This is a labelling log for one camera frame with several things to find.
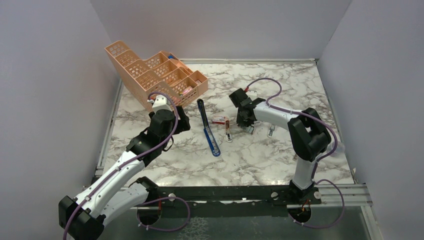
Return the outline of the pink small stapler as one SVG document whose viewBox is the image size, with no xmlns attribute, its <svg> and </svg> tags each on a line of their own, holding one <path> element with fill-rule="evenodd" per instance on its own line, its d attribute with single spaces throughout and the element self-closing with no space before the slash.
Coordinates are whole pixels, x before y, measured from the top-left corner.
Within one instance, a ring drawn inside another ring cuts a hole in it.
<svg viewBox="0 0 424 240">
<path fill-rule="evenodd" d="M 225 121 L 225 137 L 227 142 L 231 143 L 233 141 L 229 120 Z"/>
</svg>

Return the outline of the white small stapler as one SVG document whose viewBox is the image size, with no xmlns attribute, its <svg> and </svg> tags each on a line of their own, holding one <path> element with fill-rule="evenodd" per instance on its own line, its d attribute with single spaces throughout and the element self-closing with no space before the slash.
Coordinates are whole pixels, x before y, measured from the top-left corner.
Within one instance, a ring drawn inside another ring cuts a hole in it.
<svg viewBox="0 0 424 240">
<path fill-rule="evenodd" d="M 271 124 L 268 128 L 267 136 L 269 138 L 272 138 L 274 136 L 275 130 L 276 130 L 276 126 L 274 124 Z"/>
</svg>

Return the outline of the red white staple box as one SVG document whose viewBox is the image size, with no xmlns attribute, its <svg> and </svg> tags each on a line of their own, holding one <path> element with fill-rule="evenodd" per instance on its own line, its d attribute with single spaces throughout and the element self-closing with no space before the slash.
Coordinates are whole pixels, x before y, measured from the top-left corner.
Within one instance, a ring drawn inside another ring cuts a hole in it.
<svg viewBox="0 0 424 240">
<path fill-rule="evenodd" d="M 213 115 L 211 120 L 213 124 L 219 125 L 225 125 L 227 122 L 230 121 L 229 118 L 224 115 Z"/>
</svg>

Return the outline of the blue black stapler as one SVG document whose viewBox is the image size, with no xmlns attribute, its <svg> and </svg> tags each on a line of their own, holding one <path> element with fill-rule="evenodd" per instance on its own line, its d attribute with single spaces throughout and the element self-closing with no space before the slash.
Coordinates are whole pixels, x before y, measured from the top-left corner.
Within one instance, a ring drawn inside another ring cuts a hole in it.
<svg viewBox="0 0 424 240">
<path fill-rule="evenodd" d="M 197 102 L 198 110 L 200 112 L 202 123 L 203 123 L 203 132 L 205 134 L 211 153 L 214 157 L 219 157 L 221 155 L 221 151 L 211 131 L 208 117 L 205 110 L 205 106 L 204 106 L 204 101 L 199 98 L 196 102 Z"/>
</svg>

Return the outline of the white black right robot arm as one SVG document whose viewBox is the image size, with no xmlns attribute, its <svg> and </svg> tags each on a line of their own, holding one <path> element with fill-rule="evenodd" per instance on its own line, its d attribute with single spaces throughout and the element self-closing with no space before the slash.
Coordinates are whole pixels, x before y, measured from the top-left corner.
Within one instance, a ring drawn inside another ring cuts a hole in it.
<svg viewBox="0 0 424 240">
<path fill-rule="evenodd" d="M 289 132 L 292 147 L 299 157 L 292 180 L 289 182 L 289 199 L 300 204 L 309 196 L 314 187 L 314 171 L 319 157 L 323 156 L 332 137 L 320 122 L 321 118 L 313 108 L 303 111 L 280 110 L 271 107 L 263 98 L 252 100 L 239 88 L 229 95 L 237 108 L 236 123 L 241 128 L 252 127 L 255 122 L 264 122 Z"/>
</svg>

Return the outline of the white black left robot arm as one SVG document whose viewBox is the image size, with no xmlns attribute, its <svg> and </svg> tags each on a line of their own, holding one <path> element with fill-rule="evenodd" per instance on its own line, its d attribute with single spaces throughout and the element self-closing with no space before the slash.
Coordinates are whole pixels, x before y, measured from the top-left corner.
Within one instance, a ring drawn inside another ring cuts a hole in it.
<svg viewBox="0 0 424 240">
<path fill-rule="evenodd" d="M 173 109 L 155 108 L 150 112 L 150 125 L 130 140 L 115 164 L 91 186 L 75 197 L 65 196 L 58 204 L 62 238 L 96 240 L 116 217 L 137 205 L 161 201 L 158 185 L 147 177 L 123 185 L 144 170 L 163 152 L 167 152 L 173 135 L 190 130 L 189 118 L 181 105 Z"/>
</svg>

